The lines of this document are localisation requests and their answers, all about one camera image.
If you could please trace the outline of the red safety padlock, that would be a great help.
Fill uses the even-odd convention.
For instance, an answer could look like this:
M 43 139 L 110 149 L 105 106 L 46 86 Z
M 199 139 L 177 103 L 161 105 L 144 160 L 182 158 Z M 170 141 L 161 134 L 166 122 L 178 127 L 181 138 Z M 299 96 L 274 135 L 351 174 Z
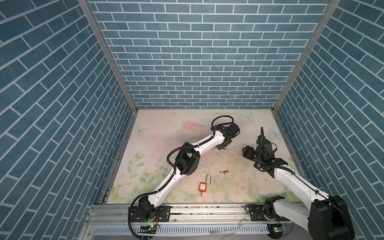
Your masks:
M 212 176 L 210 174 L 206 175 L 206 180 L 204 182 L 200 182 L 199 192 L 200 192 L 201 196 L 203 196 L 203 194 L 207 192 L 208 185 L 210 185 L 211 182 L 212 182 Z

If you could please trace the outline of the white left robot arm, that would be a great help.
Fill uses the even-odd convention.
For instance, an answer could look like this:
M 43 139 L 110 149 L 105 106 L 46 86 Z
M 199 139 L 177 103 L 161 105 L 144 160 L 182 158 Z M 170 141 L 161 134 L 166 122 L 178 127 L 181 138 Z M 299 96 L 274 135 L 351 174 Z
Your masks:
M 172 189 L 185 177 L 193 174 L 199 165 L 203 154 L 212 148 L 222 150 L 227 147 L 232 139 L 240 134 L 240 128 L 234 122 L 211 126 L 212 133 L 206 138 L 190 144 L 184 143 L 167 155 L 167 162 L 172 170 L 160 185 L 150 193 L 137 197 L 139 209 L 145 215 L 159 207 Z

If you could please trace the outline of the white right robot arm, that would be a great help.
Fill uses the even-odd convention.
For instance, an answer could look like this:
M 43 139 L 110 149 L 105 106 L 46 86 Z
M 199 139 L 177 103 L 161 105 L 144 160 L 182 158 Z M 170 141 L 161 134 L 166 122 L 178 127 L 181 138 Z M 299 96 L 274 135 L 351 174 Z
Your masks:
M 305 180 L 286 161 L 276 158 L 276 151 L 276 144 L 263 134 L 258 136 L 255 148 L 242 149 L 243 157 L 253 161 L 257 170 L 289 188 L 302 204 L 292 204 L 281 195 L 269 197 L 264 202 L 265 217 L 274 221 L 288 219 L 307 230 L 314 240 L 353 240 L 356 235 L 347 203 Z

